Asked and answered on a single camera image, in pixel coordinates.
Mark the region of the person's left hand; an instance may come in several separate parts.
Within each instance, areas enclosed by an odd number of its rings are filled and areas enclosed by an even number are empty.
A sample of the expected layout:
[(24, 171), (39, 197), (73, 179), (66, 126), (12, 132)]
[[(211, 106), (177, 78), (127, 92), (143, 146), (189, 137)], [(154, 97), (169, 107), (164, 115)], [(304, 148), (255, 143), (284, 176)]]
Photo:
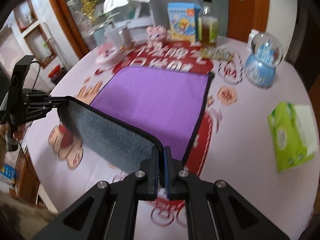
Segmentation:
[[(5, 134), (9, 128), (10, 128), (9, 124), (5, 124), (5, 125), (0, 124), (0, 133), (1, 133), (1, 137), (3, 138), (4, 141), (6, 141)], [(25, 124), (22, 124), (22, 125), (18, 126), (16, 131), (13, 133), (13, 138), (17, 142), (20, 142), (24, 137), (24, 132), (25, 132)]]

